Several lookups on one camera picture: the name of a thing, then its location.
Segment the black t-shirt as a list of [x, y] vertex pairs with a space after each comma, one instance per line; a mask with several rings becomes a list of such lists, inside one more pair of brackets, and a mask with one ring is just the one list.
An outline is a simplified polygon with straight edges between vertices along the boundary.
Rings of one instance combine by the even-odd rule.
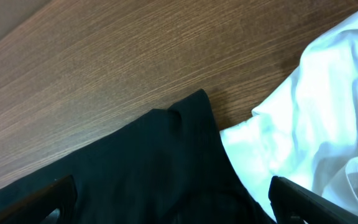
[[0, 189], [0, 211], [68, 175], [74, 223], [272, 222], [232, 168], [203, 90]]

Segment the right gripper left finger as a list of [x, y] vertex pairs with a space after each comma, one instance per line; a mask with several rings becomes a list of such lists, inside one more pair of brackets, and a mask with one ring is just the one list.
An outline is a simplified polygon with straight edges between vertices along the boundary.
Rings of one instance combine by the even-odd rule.
[[68, 175], [0, 212], [0, 224], [71, 223], [77, 191]]

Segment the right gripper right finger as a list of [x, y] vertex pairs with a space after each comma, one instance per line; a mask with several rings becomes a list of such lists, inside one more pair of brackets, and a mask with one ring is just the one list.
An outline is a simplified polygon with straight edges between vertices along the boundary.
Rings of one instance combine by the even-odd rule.
[[278, 224], [358, 224], [357, 215], [285, 177], [272, 177], [268, 198]]

